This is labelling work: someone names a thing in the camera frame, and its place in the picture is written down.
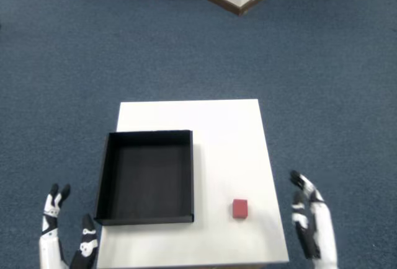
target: white table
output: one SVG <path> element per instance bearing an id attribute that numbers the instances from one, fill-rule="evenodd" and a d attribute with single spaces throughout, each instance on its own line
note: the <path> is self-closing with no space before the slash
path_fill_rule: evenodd
<path id="1" fill-rule="evenodd" d="M 98 268 L 287 262 L 257 100 L 124 102 L 117 131 L 192 130 L 194 223 L 102 228 Z M 231 215 L 248 200 L 248 217 Z"/>

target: black tray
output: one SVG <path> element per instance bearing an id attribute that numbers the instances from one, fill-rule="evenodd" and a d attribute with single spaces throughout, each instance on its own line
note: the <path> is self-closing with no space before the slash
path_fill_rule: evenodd
<path id="1" fill-rule="evenodd" d="M 104 226 L 193 222 L 193 133 L 110 133 L 95 220 Z"/>

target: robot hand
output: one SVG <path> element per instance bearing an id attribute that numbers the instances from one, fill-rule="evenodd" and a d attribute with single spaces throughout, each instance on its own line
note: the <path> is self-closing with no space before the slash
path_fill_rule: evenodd
<path id="1" fill-rule="evenodd" d="M 317 188 L 302 174 L 291 172 L 291 182 L 301 190 L 295 192 L 292 221 L 307 259 L 315 269 L 337 269 L 337 253 L 331 214 Z M 305 215 L 305 198 L 309 200 L 313 222 Z"/>
<path id="2" fill-rule="evenodd" d="M 58 193 L 58 185 L 54 184 L 47 196 L 44 206 L 42 235 L 39 240 L 40 268 L 67 269 L 61 242 L 58 238 L 58 215 L 63 202 L 70 194 L 70 185 Z M 83 217 L 83 236 L 80 249 L 74 254 L 71 269 L 91 268 L 97 253 L 97 236 L 94 223 L 87 214 Z"/>

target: red cube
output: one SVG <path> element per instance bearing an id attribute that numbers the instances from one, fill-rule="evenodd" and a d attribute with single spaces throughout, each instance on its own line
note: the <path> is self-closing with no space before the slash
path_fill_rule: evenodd
<path id="1" fill-rule="evenodd" d="M 248 216 L 248 202 L 247 200 L 233 200 L 233 217 L 247 218 Z"/>

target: blue carpet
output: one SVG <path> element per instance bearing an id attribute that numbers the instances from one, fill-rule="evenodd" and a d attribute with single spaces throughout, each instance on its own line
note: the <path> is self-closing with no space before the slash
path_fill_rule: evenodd
<path id="1" fill-rule="evenodd" d="M 329 204 L 340 268 L 397 264 L 397 0 L 0 0 L 0 267 L 38 268 L 45 196 L 71 259 L 121 101 L 258 98 L 291 262 L 294 168 Z"/>

